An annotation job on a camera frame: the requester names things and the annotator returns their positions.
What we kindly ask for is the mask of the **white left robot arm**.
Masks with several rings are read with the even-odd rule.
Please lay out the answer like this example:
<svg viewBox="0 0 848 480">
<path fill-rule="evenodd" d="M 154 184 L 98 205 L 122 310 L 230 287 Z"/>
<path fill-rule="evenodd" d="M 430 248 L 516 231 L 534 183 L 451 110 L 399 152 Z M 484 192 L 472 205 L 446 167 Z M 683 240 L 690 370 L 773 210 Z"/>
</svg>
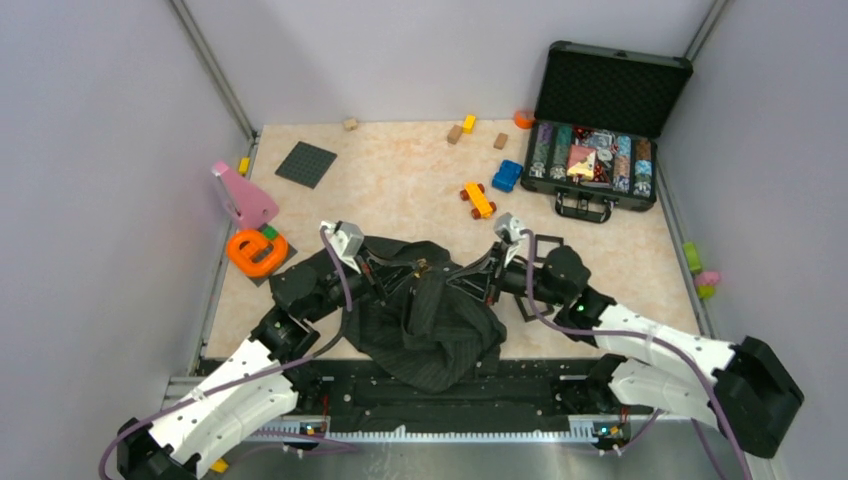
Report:
<svg viewBox="0 0 848 480">
<path fill-rule="evenodd" d="M 321 388 L 299 375 L 316 357 L 312 322 L 386 299 L 418 265 L 366 247 L 346 265 L 327 248 L 272 276 L 275 304 L 237 350 L 172 406 L 125 423 L 103 457 L 123 479 L 199 479 L 267 422 L 314 410 Z"/>
</svg>

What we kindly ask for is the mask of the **dark pinstriped garment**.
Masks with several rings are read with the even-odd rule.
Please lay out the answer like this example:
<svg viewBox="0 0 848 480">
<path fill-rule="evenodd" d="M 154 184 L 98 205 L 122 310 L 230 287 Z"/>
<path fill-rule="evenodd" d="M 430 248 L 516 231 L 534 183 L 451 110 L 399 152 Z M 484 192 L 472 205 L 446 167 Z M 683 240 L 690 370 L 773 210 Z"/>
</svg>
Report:
<svg viewBox="0 0 848 480">
<path fill-rule="evenodd" d="M 448 284 L 460 266 L 431 241 L 368 236 L 364 246 L 393 263 L 425 262 L 403 273 L 384 303 L 363 296 L 342 314 L 344 337 L 401 382 L 426 393 L 456 384 L 487 356 L 499 356 L 507 329 L 490 307 Z"/>
</svg>

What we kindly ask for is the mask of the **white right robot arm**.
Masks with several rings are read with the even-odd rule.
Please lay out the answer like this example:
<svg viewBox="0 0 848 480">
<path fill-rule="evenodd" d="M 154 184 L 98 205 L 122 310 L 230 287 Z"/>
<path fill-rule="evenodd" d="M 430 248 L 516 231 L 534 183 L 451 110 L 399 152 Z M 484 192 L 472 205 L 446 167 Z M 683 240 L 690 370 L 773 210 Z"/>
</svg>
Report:
<svg viewBox="0 0 848 480">
<path fill-rule="evenodd" d="M 539 267 L 516 259 L 516 248 L 496 243 L 447 282 L 485 304 L 505 292 L 558 307 L 548 326 L 608 353 L 586 385 L 594 409 L 638 405 L 688 416 L 747 454 L 776 455 L 805 397 L 768 343 L 751 336 L 731 343 L 653 321 L 591 287 L 590 270 L 569 246 L 554 248 Z"/>
</svg>

